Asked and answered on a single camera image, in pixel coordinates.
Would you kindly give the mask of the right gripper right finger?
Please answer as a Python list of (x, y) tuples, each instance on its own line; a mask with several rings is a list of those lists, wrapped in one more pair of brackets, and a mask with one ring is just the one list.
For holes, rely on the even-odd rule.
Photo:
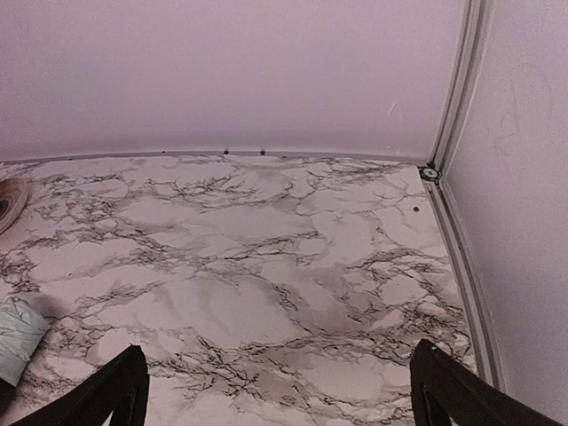
[(557, 425), (485, 383), (431, 341), (422, 339), (415, 347), (410, 374), (417, 425)]

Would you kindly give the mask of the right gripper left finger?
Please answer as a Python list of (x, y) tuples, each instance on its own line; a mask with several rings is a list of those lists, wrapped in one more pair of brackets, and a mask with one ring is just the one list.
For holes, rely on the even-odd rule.
[(146, 357), (131, 345), (68, 394), (16, 421), (17, 425), (143, 426), (149, 392)]

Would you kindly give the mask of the mint green folding umbrella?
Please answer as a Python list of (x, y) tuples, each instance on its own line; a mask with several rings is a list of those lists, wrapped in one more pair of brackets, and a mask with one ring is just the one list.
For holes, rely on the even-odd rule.
[(1, 304), (1, 379), (18, 385), (24, 369), (49, 330), (49, 323), (19, 297)]

